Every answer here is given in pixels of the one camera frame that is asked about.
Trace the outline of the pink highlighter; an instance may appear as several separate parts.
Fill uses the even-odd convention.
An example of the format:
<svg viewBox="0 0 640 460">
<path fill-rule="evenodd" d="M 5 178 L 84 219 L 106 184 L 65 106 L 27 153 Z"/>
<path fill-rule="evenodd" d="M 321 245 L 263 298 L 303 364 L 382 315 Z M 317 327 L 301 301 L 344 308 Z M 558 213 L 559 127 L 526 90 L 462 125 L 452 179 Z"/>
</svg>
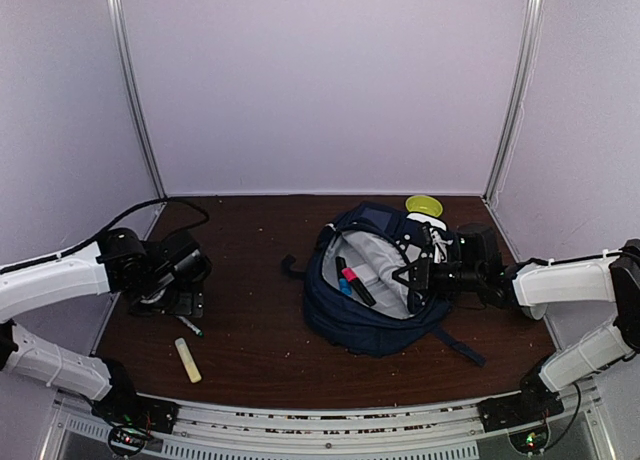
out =
<svg viewBox="0 0 640 460">
<path fill-rule="evenodd" d="M 369 307 L 373 307 L 376 304 L 376 300 L 357 277 L 354 270 L 347 267 L 343 270 L 343 273 L 346 279 L 349 281 L 351 288 L 357 293 L 363 303 Z"/>
</svg>

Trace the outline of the blue highlighter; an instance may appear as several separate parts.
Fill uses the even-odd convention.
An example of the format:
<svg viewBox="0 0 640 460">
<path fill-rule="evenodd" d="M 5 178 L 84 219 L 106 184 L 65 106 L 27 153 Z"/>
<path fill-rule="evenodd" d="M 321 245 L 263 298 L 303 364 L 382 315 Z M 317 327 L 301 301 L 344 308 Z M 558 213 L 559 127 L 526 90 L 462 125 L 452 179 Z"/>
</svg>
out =
<svg viewBox="0 0 640 460">
<path fill-rule="evenodd" d="M 352 294 L 352 289 L 349 281 L 346 279 L 343 273 L 343 270 L 347 268 L 346 260 L 341 256 L 337 256 L 335 258 L 335 266 L 339 289 L 343 294 L 350 296 Z"/>
</svg>

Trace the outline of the navy blue backpack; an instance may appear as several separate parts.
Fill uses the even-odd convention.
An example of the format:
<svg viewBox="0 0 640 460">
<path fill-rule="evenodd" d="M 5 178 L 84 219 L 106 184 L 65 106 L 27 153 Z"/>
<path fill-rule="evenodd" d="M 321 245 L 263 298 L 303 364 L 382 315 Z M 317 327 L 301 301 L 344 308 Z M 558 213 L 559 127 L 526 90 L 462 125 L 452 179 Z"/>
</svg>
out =
<svg viewBox="0 0 640 460">
<path fill-rule="evenodd" d="M 425 222 L 451 231 L 436 217 L 364 201 L 323 226 L 305 270 L 293 270 L 295 259 L 286 256 L 282 273 L 304 283 L 302 311 L 307 326 L 333 345 L 372 357 L 399 353 L 433 334 L 475 364 L 485 365 L 482 355 L 441 326 L 453 308 L 450 294 L 415 292 L 392 279 L 395 269 L 429 254 L 421 231 Z M 337 256 L 346 260 L 348 268 L 365 264 L 379 275 L 373 307 L 352 288 L 350 296 L 340 291 Z"/>
</svg>

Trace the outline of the yellow highlighter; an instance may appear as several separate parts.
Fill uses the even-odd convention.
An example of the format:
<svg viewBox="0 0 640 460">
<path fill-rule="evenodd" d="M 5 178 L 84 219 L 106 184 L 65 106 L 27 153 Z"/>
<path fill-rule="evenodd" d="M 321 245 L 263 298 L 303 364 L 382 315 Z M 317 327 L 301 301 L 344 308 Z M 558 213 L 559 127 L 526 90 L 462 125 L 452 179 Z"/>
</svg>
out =
<svg viewBox="0 0 640 460">
<path fill-rule="evenodd" d="M 174 341 L 174 345 L 190 382 L 199 383 L 202 380 L 202 375 L 196 365 L 186 340 L 184 338 L 178 338 Z"/>
</svg>

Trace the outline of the white charger cube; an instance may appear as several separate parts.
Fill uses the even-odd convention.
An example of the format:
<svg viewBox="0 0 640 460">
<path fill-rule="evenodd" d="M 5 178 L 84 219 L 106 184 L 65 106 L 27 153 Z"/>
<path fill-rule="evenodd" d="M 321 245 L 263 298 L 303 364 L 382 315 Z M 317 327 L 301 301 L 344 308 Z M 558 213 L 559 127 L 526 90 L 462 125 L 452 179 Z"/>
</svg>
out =
<svg viewBox="0 0 640 460">
<path fill-rule="evenodd" d="M 369 292 L 375 296 L 381 285 L 379 275 L 365 264 L 355 267 L 354 272 Z"/>
</svg>

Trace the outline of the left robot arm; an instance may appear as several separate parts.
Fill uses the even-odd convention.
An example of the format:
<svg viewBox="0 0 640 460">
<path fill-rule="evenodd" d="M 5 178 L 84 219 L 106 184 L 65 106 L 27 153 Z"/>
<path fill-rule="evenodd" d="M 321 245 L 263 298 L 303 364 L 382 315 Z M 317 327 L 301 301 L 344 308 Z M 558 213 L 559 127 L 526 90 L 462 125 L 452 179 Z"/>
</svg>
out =
<svg viewBox="0 0 640 460">
<path fill-rule="evenodd" d="M 17 316 L 59 302 L 122 295 L 138 315 L 202 313 L 211 262 L 187 231 L 144 241 L 128 228 L 108 230 L 84 246 L 1 269 L 1 369 L 74 392 L 123 424 L 144 413 L 126 369 L 116 361 L 74 353 L 17 323 Z"/>
</svg>

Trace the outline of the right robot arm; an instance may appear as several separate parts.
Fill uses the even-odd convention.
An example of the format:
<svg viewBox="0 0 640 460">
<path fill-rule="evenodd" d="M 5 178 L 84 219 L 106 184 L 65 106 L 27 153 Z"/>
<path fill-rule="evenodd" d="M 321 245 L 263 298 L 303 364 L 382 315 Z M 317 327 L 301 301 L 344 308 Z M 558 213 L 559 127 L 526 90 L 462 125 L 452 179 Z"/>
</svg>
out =
<svg viewBox="0 0 640 460">
<path fill-rule="evenodd" d="M 453 254 L 437 261 L 420 254 L 397 268 L 394 280 L 420 293 L 474 292 L 486 304 L 515 307 L 534 320 L 550 304 L 600 301 L 616 307 L 614 317 L 578 342 L 542 360 L 522 378 L 512 410 L 535 420 L 551 396 L 568 385 L 639 353 L 639 241 L 619 249 L 565 260 L 531 258 L 506 266 L 494 231 L 470 224 L 454 235 Z"/>
</svg>

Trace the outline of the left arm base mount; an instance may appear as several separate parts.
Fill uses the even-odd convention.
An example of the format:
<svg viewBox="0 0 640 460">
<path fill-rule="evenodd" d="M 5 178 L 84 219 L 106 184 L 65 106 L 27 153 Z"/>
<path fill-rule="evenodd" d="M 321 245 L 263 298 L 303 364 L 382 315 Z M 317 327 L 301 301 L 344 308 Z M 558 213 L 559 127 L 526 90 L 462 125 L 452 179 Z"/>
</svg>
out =
<svg viewBox="0 0 640 460">
<path fill-rule="evenodd" d="M 139 396 L 132 404 L 90 401 L 91 413 L 110 426 L 129 427 L 141 433 L 171 434 L 179 405 L 175 402 Z"/>
</svg>

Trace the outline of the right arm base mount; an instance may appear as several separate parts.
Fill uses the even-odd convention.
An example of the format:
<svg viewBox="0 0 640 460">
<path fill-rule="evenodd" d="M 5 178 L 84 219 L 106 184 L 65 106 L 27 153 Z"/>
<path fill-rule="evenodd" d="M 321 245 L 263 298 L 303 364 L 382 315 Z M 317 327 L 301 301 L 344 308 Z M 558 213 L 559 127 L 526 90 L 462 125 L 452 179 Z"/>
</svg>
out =
<svg viewBox="0 0 640 460">
<path fill-rule="evenodd" d="M 523 392 L 481 401 L 478 412 L 485 432 L 510 429 L 564 412 L 557 394 L 537 397 Z"/>
</svg>

